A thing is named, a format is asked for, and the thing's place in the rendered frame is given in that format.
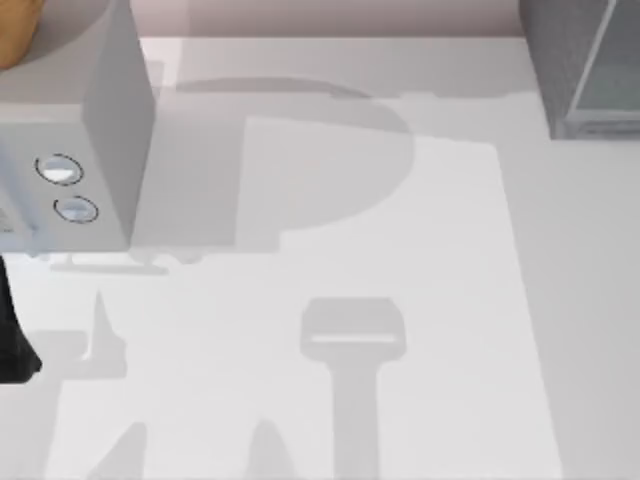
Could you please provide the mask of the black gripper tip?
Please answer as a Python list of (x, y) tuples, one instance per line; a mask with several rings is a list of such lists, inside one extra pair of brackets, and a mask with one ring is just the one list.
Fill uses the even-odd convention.
[(0, 255), (0, 385), (25, 384), (42, 365), (19, 323), (6, 263)]

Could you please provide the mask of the pale microwave oven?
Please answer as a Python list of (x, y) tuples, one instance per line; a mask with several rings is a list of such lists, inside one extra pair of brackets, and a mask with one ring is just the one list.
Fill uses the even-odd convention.
[[(0, 252), (118, 252), (129, 248), (156, 104), (131, 0), (45, 0), (29, 53), (0, 71)], [(84, 177), (41, 178), (38, 157), (61, 153)], [(93, 201), (74, 224), (53, 202)]]

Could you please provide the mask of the small round microwave knob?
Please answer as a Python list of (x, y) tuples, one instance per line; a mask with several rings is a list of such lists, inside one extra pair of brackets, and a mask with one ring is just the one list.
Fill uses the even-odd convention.
[(97, 205), (82, 196), (56, 199), (53, 209), (63, 220), (74, 224), (88, 224), (99, 216)]

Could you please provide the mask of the grey cabinet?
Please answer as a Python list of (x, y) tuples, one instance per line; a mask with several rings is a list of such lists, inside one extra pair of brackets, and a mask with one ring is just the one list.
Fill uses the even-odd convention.
[(519, 0), (554, 140), (640, 141), (640, 0)]

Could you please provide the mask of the large round microwave knob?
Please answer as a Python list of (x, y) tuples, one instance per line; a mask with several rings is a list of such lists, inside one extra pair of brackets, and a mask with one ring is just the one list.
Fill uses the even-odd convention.
[(84, 177), (84, 169), (74, 158), (55, 153), (35, 159), (36, 172), (47, 182), (57, 186), (71, 186)]

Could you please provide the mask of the orange bread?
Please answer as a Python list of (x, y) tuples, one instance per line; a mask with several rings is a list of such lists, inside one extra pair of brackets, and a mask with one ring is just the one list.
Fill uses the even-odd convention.
[(26, 56), (45, 0), (0, 0), (0, 70), (10, 69)]

